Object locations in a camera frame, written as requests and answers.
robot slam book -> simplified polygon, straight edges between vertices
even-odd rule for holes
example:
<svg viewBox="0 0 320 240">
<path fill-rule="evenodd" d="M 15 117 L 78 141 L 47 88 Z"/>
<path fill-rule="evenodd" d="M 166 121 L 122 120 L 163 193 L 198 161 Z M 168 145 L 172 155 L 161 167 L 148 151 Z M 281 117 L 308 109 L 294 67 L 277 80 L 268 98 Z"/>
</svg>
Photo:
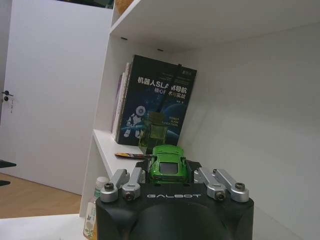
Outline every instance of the robot slam book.
<svg viewBox="0 0 320 240">
<path fill-rule="evenodd" d="M 168 126 L 165 143 L 177 145 L 197 71 L 181 67 L 173 79 L 175 71 L 175 64 L 134 55 L 120 117 L 119 144 L 137 146 L 144 118 L 149 111 L 157 111 L 165 98 L 160 110 Z"/>
</svg>

white bottle cap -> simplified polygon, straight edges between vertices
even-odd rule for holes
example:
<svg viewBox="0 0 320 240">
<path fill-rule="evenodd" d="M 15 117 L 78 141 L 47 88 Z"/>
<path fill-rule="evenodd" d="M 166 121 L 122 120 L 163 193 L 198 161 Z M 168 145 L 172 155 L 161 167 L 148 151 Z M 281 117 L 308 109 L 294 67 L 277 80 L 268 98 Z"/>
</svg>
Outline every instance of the white bottle cap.
<svg viewBox="0 0 320 240">
<path fill-rule="evenodd" d="M 109 182 L 109 178 L 107 178 L 107 177 L 105 177 L 105 176 L 99 176 L 99 177 L 96 179 L 95 185 L 96 185 L 99 189 L 102 189 L 107 182 Z"/>
</svg>

white door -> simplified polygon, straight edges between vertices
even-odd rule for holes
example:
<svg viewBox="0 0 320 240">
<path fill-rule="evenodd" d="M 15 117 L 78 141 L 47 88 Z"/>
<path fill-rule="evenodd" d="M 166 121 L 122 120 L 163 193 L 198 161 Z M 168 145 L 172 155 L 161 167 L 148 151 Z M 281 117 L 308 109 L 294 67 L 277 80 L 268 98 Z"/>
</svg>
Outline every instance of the white door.
<svg viewBox="0 0 320 240">
<path fill-rule="evenodd" d="M 1 172 L 81 193 L 112 11 L 13 0 L 2 106 Z"/>
</svg>

toy car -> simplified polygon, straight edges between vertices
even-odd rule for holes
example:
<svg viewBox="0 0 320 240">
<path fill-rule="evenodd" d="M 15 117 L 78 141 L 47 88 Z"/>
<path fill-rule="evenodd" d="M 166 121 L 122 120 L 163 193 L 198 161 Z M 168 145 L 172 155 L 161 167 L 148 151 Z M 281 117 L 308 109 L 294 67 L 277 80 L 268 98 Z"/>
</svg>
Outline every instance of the toy car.
<svg viewBox="0 0 320 240">
<path fill-rule="evenodd" d="M 155 146 L 149 165 L 149 182 L 164 184 L 187 181 L 188 171 L 184 150 L 173 145 Z"/>
</svg>

bottle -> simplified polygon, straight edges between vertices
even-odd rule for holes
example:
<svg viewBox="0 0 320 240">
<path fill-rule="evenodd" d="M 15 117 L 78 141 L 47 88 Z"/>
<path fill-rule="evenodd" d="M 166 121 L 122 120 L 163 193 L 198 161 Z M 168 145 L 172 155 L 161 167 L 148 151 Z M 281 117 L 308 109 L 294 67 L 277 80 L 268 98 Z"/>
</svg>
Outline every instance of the bottle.
<svg viewBox="0 0 320 240">
<path fill-rule="evenodd" d="M 99 176 L 95 182 L 94 195 L 88 202 L 85 214 L 85 221 L 83 227 L 83 235 L 88 240 L 97 239 L 97 227 L 96 227 L 96 200 L 100 197 L 100 190 L 104 185 L 109 182 L 109 179 L 105 176 Z"/>
</svg>

